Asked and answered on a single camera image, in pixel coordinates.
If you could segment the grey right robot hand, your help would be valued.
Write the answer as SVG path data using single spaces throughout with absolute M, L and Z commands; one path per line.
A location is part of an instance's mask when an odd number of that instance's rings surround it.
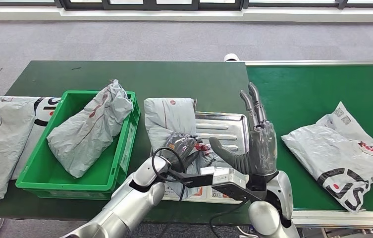
M 276 173 L 277 139 L 272 122 L 267 119 L 257 87 L 250 82 L 249 92 L 240 91 L 240 97 L 250 118 L 249 151 L 235 154 L 226 149 L 215 137 L 210 137 L 212 150 L 232 168 L 242 174 L 269 176 Z

